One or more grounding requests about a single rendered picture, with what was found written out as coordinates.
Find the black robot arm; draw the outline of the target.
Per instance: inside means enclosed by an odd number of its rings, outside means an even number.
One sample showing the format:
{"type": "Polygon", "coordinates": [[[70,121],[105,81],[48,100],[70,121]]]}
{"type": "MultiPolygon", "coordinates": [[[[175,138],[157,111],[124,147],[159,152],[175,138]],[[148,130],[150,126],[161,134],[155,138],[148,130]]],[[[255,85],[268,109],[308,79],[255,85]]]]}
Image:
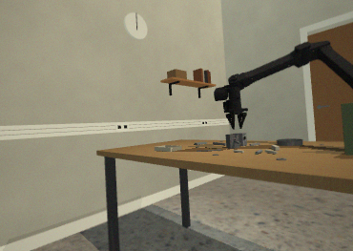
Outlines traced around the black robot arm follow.
{"type": "Polygon", "coordinates": [[[329,41],[315,43],[304,42],[295,46],[295,50],[286,56],[260,66],[252,71],[231,75],[228,78],[229,85],[215,89],[215,101],[226,100],[223,102],[223,109],[228,110],[230,109],[230,103],[229,100],[227,100],[228,94],[229,99],[238,99],[240,98],[239,89],[243,90],[250,84],[273,73],[280,72],[292,66],[299,68],[317,59],[327,65],[353,89],[353,65],[335,52],[330,46],[330,43],[331,42],[329,41]],[[312,50],[314,52],[312,52],[312,50]]]}

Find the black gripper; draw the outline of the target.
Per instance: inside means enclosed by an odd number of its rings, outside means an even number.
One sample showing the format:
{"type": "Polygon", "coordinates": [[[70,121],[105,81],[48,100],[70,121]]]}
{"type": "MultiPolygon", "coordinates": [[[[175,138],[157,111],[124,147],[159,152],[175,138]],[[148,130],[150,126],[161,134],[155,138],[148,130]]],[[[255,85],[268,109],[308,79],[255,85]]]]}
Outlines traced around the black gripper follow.
{"type": "Polygon", "coordinates": [[[247,116],[247,113],[244,113],[244,111],[248,111],[248,108],[243,108],[243,109],[241,108],[240,98],[229,99],[229,103],[230,103],[230,109],[224,110],[225,113],[229,113],[229,114],[226,114],[226,117],[230,122],[232,129],[235,129],[235,115],[238,115],[239,128],[242,129],[244,119],[247,116]]]}

